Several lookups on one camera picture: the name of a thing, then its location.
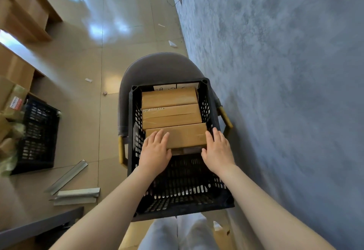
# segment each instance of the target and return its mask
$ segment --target pants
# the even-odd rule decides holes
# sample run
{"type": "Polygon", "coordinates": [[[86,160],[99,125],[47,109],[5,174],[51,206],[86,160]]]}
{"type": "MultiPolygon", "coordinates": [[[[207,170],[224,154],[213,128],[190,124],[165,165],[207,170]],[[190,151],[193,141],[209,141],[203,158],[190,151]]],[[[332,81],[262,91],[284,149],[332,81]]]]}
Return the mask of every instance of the pants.
{"type": "Polygon", "coordinates": [[[138,250],[219,250],[201,213],[156,219],[138,250]]]}

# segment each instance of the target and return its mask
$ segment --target blue gray wall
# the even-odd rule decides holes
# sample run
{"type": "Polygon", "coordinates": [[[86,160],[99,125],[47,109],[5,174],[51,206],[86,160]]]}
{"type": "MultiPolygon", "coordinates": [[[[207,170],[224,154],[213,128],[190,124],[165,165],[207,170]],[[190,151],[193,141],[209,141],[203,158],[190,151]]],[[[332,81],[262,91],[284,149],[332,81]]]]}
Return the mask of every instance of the blue gray wall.
{"type": "Polygon", "coordinates": [[[237,163],[338,249],[364,249],[364,0],[182,0],[237,163]]]}

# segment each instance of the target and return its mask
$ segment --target person's right arm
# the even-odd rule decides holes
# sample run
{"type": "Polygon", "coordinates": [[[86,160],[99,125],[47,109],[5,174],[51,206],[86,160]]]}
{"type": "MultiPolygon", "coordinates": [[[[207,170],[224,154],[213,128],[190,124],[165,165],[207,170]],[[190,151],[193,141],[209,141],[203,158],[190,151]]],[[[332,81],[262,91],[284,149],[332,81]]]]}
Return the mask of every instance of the person's right arm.
{"type": "Polygon", "coordinates": [[[202,150],[202,158],[233,194],[266,250],[334,249],[240,170],[228,140],[216,128],[213,133],[214,139],[206,132],[207,150],[202,150]]]}

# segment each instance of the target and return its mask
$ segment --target plastic crate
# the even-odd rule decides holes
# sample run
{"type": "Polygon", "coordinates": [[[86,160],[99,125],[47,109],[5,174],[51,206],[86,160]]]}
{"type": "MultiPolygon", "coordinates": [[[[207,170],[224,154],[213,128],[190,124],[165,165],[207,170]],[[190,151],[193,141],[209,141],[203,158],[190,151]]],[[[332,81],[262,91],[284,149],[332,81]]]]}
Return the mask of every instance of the plastic crate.
{"type": "MultiPolygon", "coordinates": [[[[218,115],[207,78],[180,83],[198,82],[198,103],[202,122],[211,132],[220,130],[218,115]]],[[[139,164],[145,139],[142,130],[142,92],[154,91],[153,85],[133,86],[129,93],[128,175],[139,164]]],[[[212,173],[200,154],[173,156],[166,170],[152,182],[139,203],[133,221],[164,218],[234,207],[234,198],[225,184],[212,173]]]]}
{"type": "Polygon", "coordinates": [[[28,96],[23,119],[25,136],[18,143],[18,162],[12,174],[53,167],[58,123],[57,109],[28,96]]]}

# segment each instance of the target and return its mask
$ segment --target finger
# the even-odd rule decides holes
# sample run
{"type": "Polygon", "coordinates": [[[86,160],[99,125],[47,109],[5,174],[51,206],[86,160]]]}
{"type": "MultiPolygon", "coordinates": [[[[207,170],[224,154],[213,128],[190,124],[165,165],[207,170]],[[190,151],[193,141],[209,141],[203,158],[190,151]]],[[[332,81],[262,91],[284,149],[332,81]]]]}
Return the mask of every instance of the finger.
{"type": "Polygon", "coordinates": [[[169,161],[172,158],[172,150],[167,150],[166,159],[169,161]]]}
{"type": "Polygon", "coordinates": [[[161,140],[161,144],[165,147],[167,147],[167,142],[168,142],[168,138],[169,138],[169,132],[167,132],[166,134],[164,134],[162,140],[161,140]]]}
{"type": "Polygon", "coordinates": [[[209,148],[214,143],[214,139],[212,139],[212,135],[210,132],[206,131],[205,134],[206,134],[207,148],[209,148]]]}
{"type": "Polygon", "coordinates": [[[207,151],[206,151],[206,149],[204,149],[204,148],[202,149],[201,156],[202,156],[202,159],[205,161],[206,158],[207,158],[207,151]]]}
{"type": "Polygon", "coordinates": [[[149,137],[145,138],[145,140],[143,142],[142,150],[148,146],[148,139],[149,139],[149,137]]]}
{"type": "Polygon", "coordinates": [[[158,131],[158,133],[156,134],[156,136],[154,138],[154,142],[155,143],[158,143],[159,144],[161,142],[163,133],[164,133],[164,130],[163,129],[161,129],[161,130],[158,131]]]}
{"type": "Polygon", "coordinates": [[[225,139],[225,136],[224,136],[224,134],[222,134],[222,132],[221,131],[219,131],[219,135],[220,135],[220,140],[221,140],[221,142],[223,142],[224,144],[226,144],[226,139],[225,139]]]}
{"type": "Polygon", "coordinates": [[[154,131],[152,134],[149,135],[148,144],[149,143],[154,143],[154,138],[155,138],[156,134],[157,134],[157,132],[154,131]]]}
{"type": "Polygon", "coordinates": [[[216,127],[212,129],[212,132],[214,133],[214,142],[221,142],[220,134],[216,127]]]}

